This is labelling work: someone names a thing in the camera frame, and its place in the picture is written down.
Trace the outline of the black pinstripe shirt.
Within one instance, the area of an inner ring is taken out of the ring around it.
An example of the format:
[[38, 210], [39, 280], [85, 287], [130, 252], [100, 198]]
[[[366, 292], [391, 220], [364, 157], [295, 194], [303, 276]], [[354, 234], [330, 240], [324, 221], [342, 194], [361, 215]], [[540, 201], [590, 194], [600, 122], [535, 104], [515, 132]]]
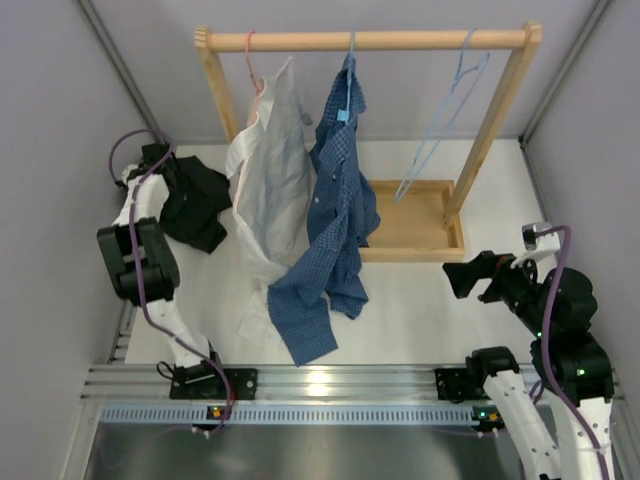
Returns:
[[211, 254], [227, 236], [219, 214], [232, 206], [230, 181], [197, 156], [173, 156], [162, 175], [169, 188], [160, 217], [162, 231], [173, 240]]

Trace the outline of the light blue wire hanger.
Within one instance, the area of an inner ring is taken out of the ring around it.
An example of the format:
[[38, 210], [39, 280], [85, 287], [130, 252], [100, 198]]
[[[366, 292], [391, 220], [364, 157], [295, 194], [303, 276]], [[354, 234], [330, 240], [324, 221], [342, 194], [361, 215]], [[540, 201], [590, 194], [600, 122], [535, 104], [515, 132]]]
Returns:
[[491, 59], [491, 53], [488, 50], [485, 50], [478, 57], [475, 64], [465, 64], [465, 55], [476, 31], [476, 28], [470, 29], [464, 39], [450, 89], [432, 116], [421, 144], [417, 148], [408, 170], [401, 179], [399, 187], [394, 194], [396, 203], [405, 198], [441, 142], [449, 137], [459, 115], [472, 96], [480, 79], [484, 76]]

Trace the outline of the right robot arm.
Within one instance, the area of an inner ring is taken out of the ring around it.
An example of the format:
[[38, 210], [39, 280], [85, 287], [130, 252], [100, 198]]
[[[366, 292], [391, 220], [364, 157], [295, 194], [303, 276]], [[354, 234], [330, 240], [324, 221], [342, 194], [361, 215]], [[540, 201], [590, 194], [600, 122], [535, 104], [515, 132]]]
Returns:
[[531, 259], [483, 251], [469, 262], [443, 266], [456, 298], [488, 280], [480, 302], [503, 303], [533, 334], [533, 366], [549, 403], [549, 431], [506, 347], [475, 350], [466, 359], [465, 384], [497, 407], [528, 479], [612, 479], [610, 418], [612, 365], [589, 329], [597, 310], [590, 280], [552, 269], [538, 278]]

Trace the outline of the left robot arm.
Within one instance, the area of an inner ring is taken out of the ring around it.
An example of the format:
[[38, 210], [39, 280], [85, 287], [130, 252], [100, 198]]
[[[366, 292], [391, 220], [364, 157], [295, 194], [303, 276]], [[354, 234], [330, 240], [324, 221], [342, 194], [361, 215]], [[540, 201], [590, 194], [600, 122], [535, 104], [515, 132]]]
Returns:
[[196, 156], [178, 158], [168, 145], [151, 143], [117, 184], [126, 192], [124, 205], [114, 222], [97, 232], [115, 293], [140, 308], [168, 340], [173, 384], [191, 383], [203, 398], [216, 398], [225, 390], [226, 375], [214, 367], [218, 357], [209, 340], [179, 311], [181, 276], [169, 242], [212, 253], [227, 236], [219, 216], [232, 205], [230, 182]]

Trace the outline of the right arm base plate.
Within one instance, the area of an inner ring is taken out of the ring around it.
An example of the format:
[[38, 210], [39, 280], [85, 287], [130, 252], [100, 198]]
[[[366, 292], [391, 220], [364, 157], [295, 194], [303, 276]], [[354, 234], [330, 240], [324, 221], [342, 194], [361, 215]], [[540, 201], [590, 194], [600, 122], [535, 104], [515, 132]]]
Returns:
[[465, 401], [489, 399], [487, 394], [473, 382], [465, 368], [436, 368], [434, 375], [439, 400], [459, 404]]

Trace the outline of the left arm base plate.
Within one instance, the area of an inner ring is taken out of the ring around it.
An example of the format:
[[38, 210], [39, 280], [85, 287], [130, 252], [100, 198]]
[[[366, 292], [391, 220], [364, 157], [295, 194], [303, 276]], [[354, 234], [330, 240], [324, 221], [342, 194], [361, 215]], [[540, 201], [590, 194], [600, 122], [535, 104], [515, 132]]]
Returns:
[[[225, 368], [232, 400], [254, 400], [258, 386], [258, 370]], [[226, 400], [227, 388], [222, 376], [209, 364], [177, 368], [171, 380], [172, 400]]]

